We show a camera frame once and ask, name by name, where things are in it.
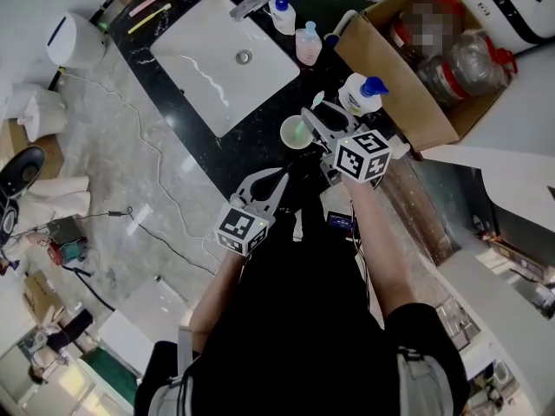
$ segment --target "sink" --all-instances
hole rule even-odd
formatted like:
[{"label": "sink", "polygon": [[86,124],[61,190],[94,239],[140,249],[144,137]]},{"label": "sink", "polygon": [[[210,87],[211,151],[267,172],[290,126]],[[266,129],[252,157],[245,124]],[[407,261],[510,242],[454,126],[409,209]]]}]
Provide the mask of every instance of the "sink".
[{"label": "sink", "polygon": [[292,59],[250,18],[230,18],[234,7],[231,0],[201,0],[151,47],[217,137],[299,74]]}]

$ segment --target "white cube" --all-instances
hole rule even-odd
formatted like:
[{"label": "white cube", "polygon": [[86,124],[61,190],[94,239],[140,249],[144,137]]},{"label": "white cube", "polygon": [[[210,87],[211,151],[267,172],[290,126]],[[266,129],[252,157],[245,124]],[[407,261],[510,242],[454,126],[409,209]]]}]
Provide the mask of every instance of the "white cube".
[{"label": "white cube", "polygon": [[220,245],[246,256],[268,235],[270,223],[235,206],[225,204],[216,222],[216,237]]},{"label": "white cube", "polygon": [[391,159],[391,147],[375,129],[340,139],[333,167],[359,183],[382,176]]}]

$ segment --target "fan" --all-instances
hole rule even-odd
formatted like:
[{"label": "fan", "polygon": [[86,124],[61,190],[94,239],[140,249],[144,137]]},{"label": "fan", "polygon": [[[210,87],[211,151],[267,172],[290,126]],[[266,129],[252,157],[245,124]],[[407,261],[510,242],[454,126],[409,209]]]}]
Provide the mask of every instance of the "fan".
[{"label": "fan", "polygon": [[43,149],[30,146],[18,153],[0,172],[0,248],[8,243],[17,224],[17,199],[38,179],[44,160]]}]

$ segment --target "black sleeve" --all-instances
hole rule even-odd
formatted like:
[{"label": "black sleeve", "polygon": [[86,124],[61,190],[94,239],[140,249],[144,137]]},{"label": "black sleeve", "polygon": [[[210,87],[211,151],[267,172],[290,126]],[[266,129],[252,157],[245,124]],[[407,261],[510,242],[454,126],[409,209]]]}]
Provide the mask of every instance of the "black sleeve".
[{"label": "black sleeve", "polygon": [[459,352],[435,309],[424,303],[403,305],[386,318],[384,327],[391,343],[432,356],[439,362],[453,395],[454,415],[459,415],[467,403],[470,386]]}]

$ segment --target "person's right arm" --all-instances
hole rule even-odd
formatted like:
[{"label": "person's right arm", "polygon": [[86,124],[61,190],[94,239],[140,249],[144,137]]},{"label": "person's right arm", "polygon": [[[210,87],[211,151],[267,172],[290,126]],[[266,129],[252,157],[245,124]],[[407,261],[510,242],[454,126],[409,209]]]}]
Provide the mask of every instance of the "person's right arm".
[{"label": "person's right arm", "polygon": [[370,183],[343,176],[355,207],[370,281],[385,319],[394,309],[416,302],[410,273],[399,244],[383,216]]}]

